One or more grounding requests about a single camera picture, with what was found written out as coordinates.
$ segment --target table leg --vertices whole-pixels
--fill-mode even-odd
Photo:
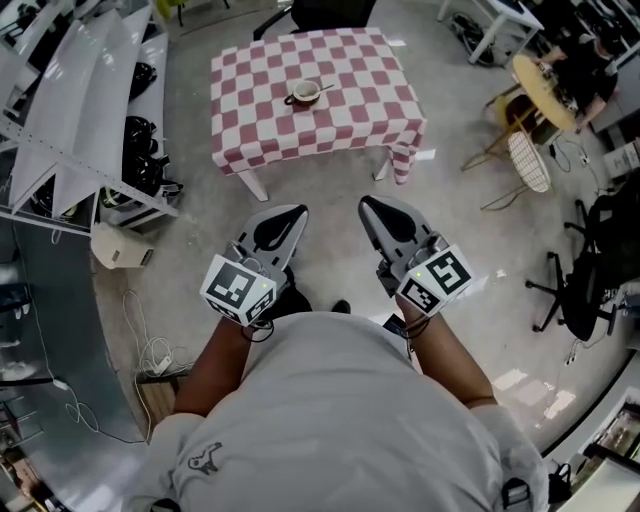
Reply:
[[[440,11],[438,12],[438,17],[436,18],[438,21],[442,21],[446,16],[449,4],[451,4],[451,0],[444,0],[442,2],[442,6],[440,7]]]
[[[490,160],[491,157],[493,156],[498,156],[498,154],[496,154],[494,150],[504,141],[508,140],[509,137],[514,132],[518,130],[525,131],[524,127],[522,126],[522,123],[527,117],[529,117],[530,114],[536,112],[536,110],[537,110],[536,106],[531,105],[531,107],[529,107],[518,119],[516,119],[513,123],[511,123],[511,125],[502,132],[502,135],[500,135],[496,140],[494,140],[487,149],[469,158],[469,160],[467,160],[464,163],[464,165],[460,170],[466,171],[468,169],[471,169],[472,167],[476,167],[480,164],[483,164],[487,160]]]
[[[242,171],[238,173],[238,176],[240,176],[240,179],[244,181],[244,184],[249,187],[249,190],[253,192],[253,195],[258,198],[258,201],[264,202],[269,200],[267,191],[258,180],[255,172],[252,170]]]
[[[380,181],[382,179],[385,178],[385,176],[387,175],[387,173],[389,172],[389,169],[391,169],[391,161],[390,160],[386,160],[384,165],[381,167],[381,169],[378,171],[378,173],[373,173],[373,179],[376,181]]]
[[[500,94],[498,94],[497,96],[491,98],[486,104],[485,107],[490,107],[491,105],[493,105],[496,100],[500,97],[500,96],[508,96],[509,94],[511,94],[512,92],[517,91],[518,89],[520,89],[520,84],[515,84],[511,87],[509,87],[506,91],[502,91]]]
[[[493,21],[493,23],[489,27],[489,30],[485,32],[482,41],[478,43],[478,46],[471,54],[471,57],[469,57],[469,64],[473,64],[478,60],[478,57],[480,57],[480,55],[482,55],[482,52],[487,49],[487,46],[489,46],[489,43],[491,43],[505,21],[507,21],[507,16],[504,14],[501,14]]]

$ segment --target concrete floor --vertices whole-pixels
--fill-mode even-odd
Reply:
[[[147,268],[120,275],[115,285],[104,271],[97,276],[105,334],[123,383],[129,381],[135,360],[119,302],[124,288],[139,295],[149,335],[165,336],[172,346],[184,347],[186,351],[175,354],[181,361],[195,359],[219,319],[198,295],[208,265],[251,214],[270,205],[309,207],[310,220],[292,267],[315,309],[328,309],[346,298],[356,315],[388,317],[395,304],[375,277],[379,257],[356,211],[361,196],[380,194],[411,203],[461,247],[478,282],[474,293],[447,307],[444,316],[539,448],[555,440],[600,394],[626,356],[628,326],[620,321],[613,336],[589,350],[578,348],[576,361],[566,366],[574,337],[555,324],[544,334],[534,334],[531,325],[545,316],[550,299],[523,286],[526,278],[553,284],[545,258],[549,250],[558,252],[570,270],[580,240],[565,233],[563,221],[576,218],[576,198],[594,201],[594,176],[582,167],[577,148],[565,142],[572,165],[568,174],[543,151],[552,192],[527,193],[501,212],[480,211],[481,205],[519,183],[509,162],[460,172],[462,163],[498,131],[491,112],[482,106],[513,82],[502,68],[467,64],[462,45],[436,22],[437,10],[425,2],[379,0],[369,22],[389,39],[406,43],[394,51],[428,119],[422,149],[435,148],[435,159],[416,162],[404,186],[397,186],[392,176],[381,182],[371,179],[385,156],[377,148],[274,163],[257,171],[270,194],[266,204],[212,163],[209,84],[211,58],[227,47],[247,44],[252,30],[274,11],[183,29],[186,35],[170,47],[165,98],[170,172],[186,186],[180,217],[162,230]],[[248,11],[247,2],[238,0],[229,13],[221,12],[233,16]],[[185,16],[186,25],[190,19]],[[274,33],[287,32],[286,23],[277,27]],[[599,183],[607,183],[603,150],[595,136],[566,137],[582,141]],[[592,340],[598,340],[605,327],[600,321]]]

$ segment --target black shoe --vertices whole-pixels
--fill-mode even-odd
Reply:
[[[331,308],[332,313],[344,313],[345,315],[351,314],[351,304],[346,300],[340,299],[336,302],[335,306]]]

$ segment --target gray t-shirt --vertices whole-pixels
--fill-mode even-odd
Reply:
[[[546,510],[542,459],[506,409],[469,411],[364,318],[301,313],[252,345],[207,418],[156,427],[124,510],[496,511],[511,477]]]

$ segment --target yellow table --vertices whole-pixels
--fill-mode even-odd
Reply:
[[[553,84],[543,76],[537,64],[534,64],[529,57],[516,55],[513,58],[513,72],[518,83],[498,94],[498,96],[489,101],[486,106],[488,107],[498,98],[507,96],[518,89],[524,90],[533,106],[524,112],[515,123],[509,126],[487,149],[467,160],[462,166],[463,171],[486,162],[492,156],[498,156],[498,153],[496,153],[498,146],[506,141],[514,131],[521,129],[521,123],[531,113],[536,113],[536,117],[546,118],[560,130],[571,130],[573,128],[575,124],[575,114],[556,98],[553,93]]]
[[[576,120],[574,113],[556,98],[553,84],[544,78],[537,64],[529,57],[516,55],[513,58],[513,72],[531,103],[551,124],[560,130],[573,128]]]

